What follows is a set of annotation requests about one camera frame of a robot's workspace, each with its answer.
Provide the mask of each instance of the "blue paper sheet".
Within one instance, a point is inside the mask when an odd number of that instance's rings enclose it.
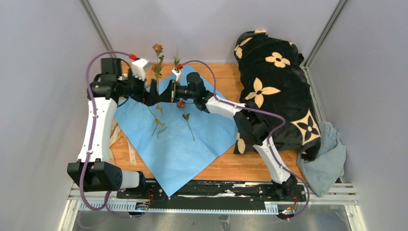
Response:
[[[187,74],[195,70],[186,66],[182,72],[184,78],[181,84],[187,85]],[[172,75],[159,83],[160,93],[174,78]],[[214,87],[204,78],[203,81],[207,90],[213,91]],[[233,120],[202,112],[194,104],[186,104],[184,111],[190,113],[189,123],[195,137],[193,141],[187,122],[182,117],[183,109],[177,108],[176,104],[160,103],[163,115],[155,106],[150,107],[167,126],[159,139],[157,132],[162,128],[159,125],[152,136],[156,124],[146,105],[129,99],[115,113],[119,126],[168,196],[229,149],[237,137]]]

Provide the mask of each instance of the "black blanket with flower pattern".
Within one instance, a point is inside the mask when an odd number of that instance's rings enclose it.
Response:
[[[249,31],[237,40],[234,50],[239,64],[240,102],[254,101],[264,111],[281,115],[286,124],[273,134],[278,150],[295,149],[302,158],[314,160],[320,149],[320,130],[303,70],[303,56],[289,42],[270,38],[266,31]],[[279,119],[268,117],[273,127]],[[253,150],[237,138],[234,152]]]

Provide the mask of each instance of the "gray floor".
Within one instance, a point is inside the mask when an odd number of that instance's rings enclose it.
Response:
[[[151,213],[141,218],[115,218],[107,212],[81,212],[83,229],[99,231],[350,231],[346,211],[341,205],[313,205],[290,223],[274,223],[275,215],[218,215]]]

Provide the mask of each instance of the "wooden surface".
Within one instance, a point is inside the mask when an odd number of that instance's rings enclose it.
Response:
[[[211,73],[202,64],[191,65],[208,82],[214,84]],[[221,92],[228,100],[238,102],[241,90],[240,72],[237,64],[210,64],[217,77],[217,90]],[[164,64],[162,74],[167,77],[171,74],[173,64]],[[149,70],[146,74],[147,79],[154,78],[154,73]],[[129,160],[128,142],[126,138],[121,137],[111,146],[115,157],[116,165],[127,171],[143,171],[148,178],[154,177],[140,156],[136,154],[136,163],[133,165]],[[229,148],[224,154],[218,157],[206,169],[198,174],[194,179],[202,180],[248,180],[248,181],[270,181],[268,168],[264,164],[259,154],[248,152],[245,154],[234,154],[234,146]],[[302,176],[301,171],[296,165],[297,153],[294,150],[280,152],[283,161],[287,167],[294,173]]]

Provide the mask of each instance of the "blue cloth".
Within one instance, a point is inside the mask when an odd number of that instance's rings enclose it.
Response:
[[[297,158],[297,165],[308,184],[318,196],[324,196],[344,174],[346,147],[340,142],[340,134],[333,124],[320,122],[321,146],[316,160]]]
[[[195,70],[185,66],[182,72],[184,77],[181,84],[187,85],[187,74]],[[170,79],[174,78],[172,75],[158,84],[160,93],[166,89]],[[207,90],[213,91],[214,87],[202,79]],[[152,136],[156,124],[146,105],[129,100],[115,113],[119,126],[168,196],[229,149],[235,143],[238,131],[233,120],[202,112],[194,104],[186,104],[184,111],[185,114],[190,113],[189,123],[195,137],[193,141],[187,122],[182,117],[183,109],[176,105],[177,103],[160,103],[163,115],[160,115],[155,106],[150,107],[167,126],[159,138],[157,132],[162,127],[159,125]]]

